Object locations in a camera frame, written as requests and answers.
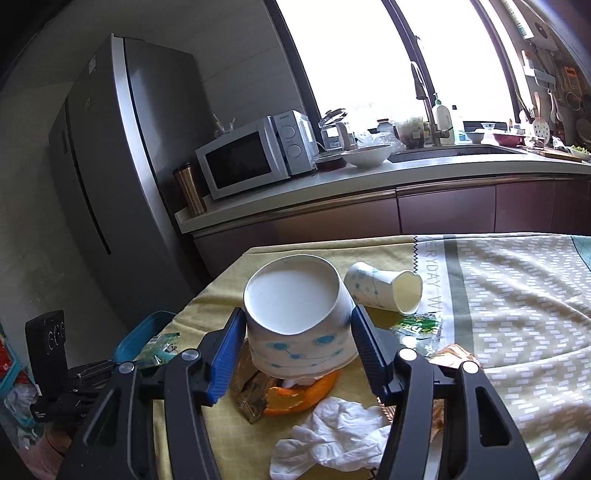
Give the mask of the brown foil snack bag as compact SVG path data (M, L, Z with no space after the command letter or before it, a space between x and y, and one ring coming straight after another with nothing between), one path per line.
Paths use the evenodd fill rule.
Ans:
M229 384L229 396L236 408L249 424L256 423L263 417L266 409L266 392L276 387L276 378L264 374L252 363L249 342L245 340L238 354Z

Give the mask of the green clear snack wrapper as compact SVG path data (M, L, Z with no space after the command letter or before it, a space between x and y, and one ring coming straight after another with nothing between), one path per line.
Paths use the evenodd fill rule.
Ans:
M433 312L404 316L390 328L402 346L431 357L439 350L441 319Z

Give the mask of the white blue-dotted paper cup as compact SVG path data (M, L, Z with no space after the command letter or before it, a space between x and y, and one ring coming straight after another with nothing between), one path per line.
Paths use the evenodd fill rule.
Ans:
M421 303L423 280L410 271L380 270L365 262L349 267L344 283L356 304L414 314Z

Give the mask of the orange peel piece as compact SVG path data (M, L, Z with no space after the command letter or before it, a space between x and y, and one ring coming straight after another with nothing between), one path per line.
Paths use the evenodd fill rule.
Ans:
M335 371L318 379L310 386L271 387L266 391L266 408L263 410L263 415L283 416L307 411L329 395L338 379L339 371Z

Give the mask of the large white paper bowl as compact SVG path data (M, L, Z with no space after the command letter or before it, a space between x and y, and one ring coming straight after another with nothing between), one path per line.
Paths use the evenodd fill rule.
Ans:
M355 302L338 270L315 255L267 263L243 290L252 363L280 380L318 379L358 357Z

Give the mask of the blue plastic trash bin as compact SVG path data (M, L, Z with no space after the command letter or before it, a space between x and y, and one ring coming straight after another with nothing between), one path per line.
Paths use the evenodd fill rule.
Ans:
M115 363L133 361L143 347L173 320L175 313L160 310L143 319L125 338L118 344L113 354Z

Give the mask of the kitchen counter with cabinets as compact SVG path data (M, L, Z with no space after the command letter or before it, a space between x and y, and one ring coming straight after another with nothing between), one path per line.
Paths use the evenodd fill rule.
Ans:
M407 153L176 215L211 276L256 246L394 235L590 232L590 165L488 147Z

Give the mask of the kitchen faucet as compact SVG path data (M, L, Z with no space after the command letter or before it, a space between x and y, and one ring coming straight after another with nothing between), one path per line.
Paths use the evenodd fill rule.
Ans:
M421 72L419 65L415 61L411 62L411 71L412 71L414 84L415 84L416 98L419 101L423 102L424 107L425 107L425 111L428 116L428 122L429 122L429 126L430 126L432 143L435 147L441 147L442 146L441 140L443 138L448 138L450 131L449 130L440 130L438 128L437 123L435 121L434 114L433 114L433 107L431 104L431 100L430 100L430 97L428 96L426 82L423 78L423 74Z

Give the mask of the teal plastic basket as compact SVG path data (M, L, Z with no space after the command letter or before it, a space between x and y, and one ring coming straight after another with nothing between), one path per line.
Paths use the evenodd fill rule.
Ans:
M23 363L12 348L4 330L1 330L1 401L16 423L27 429L31 425L30 415L17 409L18 396L12 394L19 375L24 371Z

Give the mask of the yellow patterned tablecloth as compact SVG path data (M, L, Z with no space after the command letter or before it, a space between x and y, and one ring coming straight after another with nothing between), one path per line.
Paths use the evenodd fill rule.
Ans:
M443 344L474 354L502 397L538 474L586 479L575 457L590 433L590 240L541 233L419 235L255 247L168 324L179 349L221 328L254 273L294 254L341 273L356 262L412 270Z

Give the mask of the copper thermos tumbler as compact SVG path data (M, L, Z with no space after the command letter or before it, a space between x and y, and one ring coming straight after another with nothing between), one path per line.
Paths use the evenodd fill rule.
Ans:
M186 200L187 209L191 217L197 217L206 212L204 198L197 189L193 169L190 163L185 163L173 171L174 178Z

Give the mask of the red dish on counter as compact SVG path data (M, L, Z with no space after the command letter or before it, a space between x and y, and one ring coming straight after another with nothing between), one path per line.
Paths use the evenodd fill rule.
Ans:
M315 168L318 172L335 171L346 167L346 160L342 154L322 155L315 159Z

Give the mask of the glass electric kettle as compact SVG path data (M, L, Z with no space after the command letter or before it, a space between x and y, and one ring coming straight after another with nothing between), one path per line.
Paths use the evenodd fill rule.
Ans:
M349 131L345 108L329 110L318 122L322 145L325 151L352 151L356 149L356 139Z

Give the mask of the white microwave oven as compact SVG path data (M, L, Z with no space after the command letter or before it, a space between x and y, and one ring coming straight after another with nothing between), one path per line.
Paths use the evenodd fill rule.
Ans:
M317 156L311 122L295 110L263 117L197 149L214 200L310 174Z

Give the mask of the silver refrigerator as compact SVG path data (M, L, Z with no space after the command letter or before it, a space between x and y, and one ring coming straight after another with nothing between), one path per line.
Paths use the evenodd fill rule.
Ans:
M209 273L176 214L175 172L207 185L197 149L211 110L188 53L110 35L84 66L49 133L51 173L68 227L114 312L133 328L180 311Z

